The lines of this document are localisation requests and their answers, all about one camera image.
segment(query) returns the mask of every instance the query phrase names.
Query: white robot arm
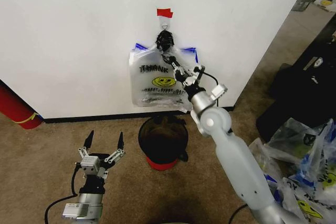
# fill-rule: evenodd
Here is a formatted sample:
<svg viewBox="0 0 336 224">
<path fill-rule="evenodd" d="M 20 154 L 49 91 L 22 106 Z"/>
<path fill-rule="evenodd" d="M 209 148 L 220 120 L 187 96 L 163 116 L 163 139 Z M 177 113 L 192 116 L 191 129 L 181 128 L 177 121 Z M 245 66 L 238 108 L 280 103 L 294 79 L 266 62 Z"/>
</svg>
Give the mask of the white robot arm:
<svg viewBox="0 0 336 224">
<path fill-rule="evenodd" d="M 174 45 L 172 34 L 162 31 L 156 41 L 162 50 L 163 60 L 174 68 L 175 80 L 182 83 L 193 105 L 191 116 L 200 133 L 211 136 L 216 143 L 216 154 L 236 194 L 251 209 L 260 224 L 298 224 L 304 223 L 293 213 L 280 207 L 268 187 L 258 163 L 245 142 L 229 133 L 231 117 L 223 108 L 213 107 L 216 100 L 227 88 L 217 85 L 211 94 L 198 84 L 204 67 L 197 65 L 193 71 L 184 69 L 170 51 Z"/>
</svg>

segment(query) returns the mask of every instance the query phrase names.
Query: red tape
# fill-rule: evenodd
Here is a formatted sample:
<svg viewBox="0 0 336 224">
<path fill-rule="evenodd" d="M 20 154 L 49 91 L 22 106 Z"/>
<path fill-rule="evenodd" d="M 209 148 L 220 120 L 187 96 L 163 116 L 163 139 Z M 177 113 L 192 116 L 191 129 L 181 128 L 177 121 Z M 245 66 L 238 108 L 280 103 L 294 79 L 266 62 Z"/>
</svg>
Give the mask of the red tape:
<svg viewBox="0 0 336 224">
<path fill-rule="evenodd" d="M 158 16 L 163 16 L 167 18 L 173 17 L 173 13 L 170 11 L 170 8 L 169 9 L 156 9 L 156 13 Z"/>
</svg>

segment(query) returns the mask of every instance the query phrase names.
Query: brown carpet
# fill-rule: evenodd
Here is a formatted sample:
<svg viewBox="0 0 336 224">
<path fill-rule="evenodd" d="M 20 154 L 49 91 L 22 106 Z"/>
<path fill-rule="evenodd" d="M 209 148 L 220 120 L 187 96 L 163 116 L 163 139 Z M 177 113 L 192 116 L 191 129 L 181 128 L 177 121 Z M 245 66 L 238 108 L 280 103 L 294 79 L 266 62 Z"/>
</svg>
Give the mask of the brown carpet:
<svg viewBox="0 0 336 224">
<path fill-rule="evenodd" d="M 331 16 L 315 6 L 290 13 L 231 112 L 236 135 L 247 143 L 258 137 L 255 121 L 272 103 L 266 92 L 275 73 L 282 63 L 296 61 Z M 45 208 L 71 194 L 74 163 L 80 161 L 77 148 L 91 130 L 92 152 L 114 151 L 120 131 L 126 151 L 107 179 L 100 223 L 227 223 L 243 202 L 219 165 L 213 140 L 199 134 L 190 116 L 182 118 L 190 136 L 189 161 L 158 172 L 150 169 L 138 145 L 138 130 L 146 119 L 42 124 L 24 130 L 0 115 L 1 223 L 43 223 Z M 79 172 L 76 191 L 83 183 Z M 61 219 L 64 205 L 51 209 L 50 224 L 69 223 Z M 256 222 L 245 208 L 233 223 Z"/>
</svg>

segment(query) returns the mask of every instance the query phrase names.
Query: red trash can base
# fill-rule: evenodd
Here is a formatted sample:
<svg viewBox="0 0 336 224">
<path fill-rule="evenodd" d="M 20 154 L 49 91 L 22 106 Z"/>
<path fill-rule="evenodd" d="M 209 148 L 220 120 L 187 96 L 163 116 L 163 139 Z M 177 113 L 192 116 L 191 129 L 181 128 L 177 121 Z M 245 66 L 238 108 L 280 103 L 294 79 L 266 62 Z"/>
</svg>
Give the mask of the red trash can base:
<svg viewBox="0 0 336 224">
<path fill-rule="evenodd" d="M 157 164 L 157 163 L 154 163 L 153 161 L 151 161 L 149 159 L 149 157 L 146 157 L 146 160 L 147 160 L 148 164 L 153 169 L 155 169 L 155 170 L 161 170 L 161 171 L 168 170 L 168 169 L 172 168 L 176 164 L 176 162 L 177 162 L 177 159 L 175 159 L 173 162 L 168 163 L 168 164 Z"/>
</svg>

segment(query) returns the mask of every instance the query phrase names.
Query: plastic bag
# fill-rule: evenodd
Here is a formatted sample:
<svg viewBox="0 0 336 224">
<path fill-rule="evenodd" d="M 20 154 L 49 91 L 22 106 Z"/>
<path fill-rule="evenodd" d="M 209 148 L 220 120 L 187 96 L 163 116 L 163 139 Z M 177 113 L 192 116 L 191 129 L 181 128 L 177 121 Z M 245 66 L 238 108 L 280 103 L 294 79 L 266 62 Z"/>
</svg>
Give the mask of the plastic bag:
<svg viewBox="0 0 336 224">
<path fill-rule="evenodd" d="M 282 195 L 279 187 L 282 183 L 282 174 L 277 162 L 268 156 L 265 147 L 259 138 L 255 139 L 248 147 L 255 160 L 264 172 L 269 189 L 277 203 L 282 204 Z"/>
<path fill-rule="evenodd" d="M 335 125 L 330 120 L 316 138 L 313 148 L 302 159 L 298 172 L 291 176 L 314 200 L 336 205 Z"/>
<path fill-rule="evenodd" d="M 331 129 L 324 139 L 321 155 L 321 168 L 314 184 L 314 198 L 328 205 L 336 205 L 336 125 L 331 123 Z"/>
<path fill-rule="evenodd" d="M 282 180 L 279 165 L 267 154 L 267 151 L 259 138 L 255 139 L 248 148 L 269 182 L 277 183 Z"/>
<path fill-rule="evenodd" d="M 323 126 L 310 127 L 290 118 L 265 145 L 268 154 L 299 167 L 303 157 L 312 149 Z"/>
<path fill-rule="evenodd" d="M 336 210 L 333 206 L 328 206 L 318 200 L 314 200 L 308 193 L 290 179 L 283 178 L 283 186 L 283 188 L 287 190 L 287 194 L 283 197 L 284 208 L 295 213 L 297 212 L 297 206 L 299 206 L 305 219 L 309 223 L 336 223 Z"/>
<path fill-rule="evenodd" d="M 186 69 L 197 62 L 195 48 L 177 49 L 173 53 Z M 132 101 L 141 107 L 160 106 L 190 111 L 192 105 L 182 84 L 174 79 L 173 68 L 162 59 L 161 52 L 153 46 L 147 49 L 136 44 L 129 58 Z"/>
</svg>

